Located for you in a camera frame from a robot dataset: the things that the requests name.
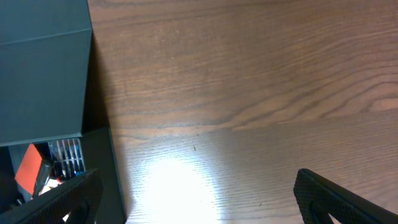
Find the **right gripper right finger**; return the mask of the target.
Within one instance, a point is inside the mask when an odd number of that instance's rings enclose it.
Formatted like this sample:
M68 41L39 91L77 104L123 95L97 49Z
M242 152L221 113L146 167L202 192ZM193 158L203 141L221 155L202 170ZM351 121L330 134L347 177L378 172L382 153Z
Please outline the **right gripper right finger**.
M294 195L306 224L333 223L397 223L392 213L309 169L297 172Z

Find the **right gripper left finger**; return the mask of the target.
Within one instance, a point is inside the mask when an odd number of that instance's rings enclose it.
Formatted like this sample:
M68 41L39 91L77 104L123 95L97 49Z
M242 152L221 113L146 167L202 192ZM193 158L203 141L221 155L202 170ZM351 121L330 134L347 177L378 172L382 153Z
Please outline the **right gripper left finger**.
M100 171L88 170L1 214L1 223L94 223L102 195Z

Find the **blue precision screwdriver set case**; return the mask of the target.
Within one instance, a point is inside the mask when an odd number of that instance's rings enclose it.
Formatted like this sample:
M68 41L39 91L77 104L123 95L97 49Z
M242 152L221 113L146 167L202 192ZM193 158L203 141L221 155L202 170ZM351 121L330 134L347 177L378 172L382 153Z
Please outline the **blue precision screwdriver set case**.
M48 147L56 177L68 180L86 171L78 138L49 141Z

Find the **small claw hammer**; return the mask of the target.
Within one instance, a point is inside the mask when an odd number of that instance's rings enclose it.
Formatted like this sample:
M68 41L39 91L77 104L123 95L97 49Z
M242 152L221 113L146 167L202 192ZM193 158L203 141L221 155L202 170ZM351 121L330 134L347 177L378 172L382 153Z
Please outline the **small claw hammer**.
M49 160L22 162L15 176L18 186L22 187L30 198L36 198L43 190L53 169L53 162Z

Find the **orange scraper wooden handle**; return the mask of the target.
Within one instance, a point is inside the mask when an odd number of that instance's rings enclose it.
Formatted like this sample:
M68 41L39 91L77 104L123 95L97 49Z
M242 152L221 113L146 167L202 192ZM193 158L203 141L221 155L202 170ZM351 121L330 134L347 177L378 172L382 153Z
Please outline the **orange scraper wooden handle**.
M12 165L16 172L14 179L24 199L29 201L34 193L41 162L51 159L48 144L17 145L10 152L13 153Z

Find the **dark green box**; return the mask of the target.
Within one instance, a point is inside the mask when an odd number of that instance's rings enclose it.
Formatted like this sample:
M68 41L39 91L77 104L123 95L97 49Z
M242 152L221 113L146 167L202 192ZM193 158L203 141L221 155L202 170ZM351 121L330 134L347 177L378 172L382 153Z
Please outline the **dark green box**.
M1 167L10 149L78 138L104 193L97 223L127 220L86 1L1 2Z

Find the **red black cutting pliers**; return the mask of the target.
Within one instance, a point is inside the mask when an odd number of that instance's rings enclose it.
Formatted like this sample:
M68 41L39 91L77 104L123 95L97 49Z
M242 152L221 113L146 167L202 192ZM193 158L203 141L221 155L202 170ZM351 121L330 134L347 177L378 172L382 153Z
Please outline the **red black cutting pliers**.
M66 177L64 177L63 175L57 177L58 185L61 185L61 184L65 183L67 180L68 179Z

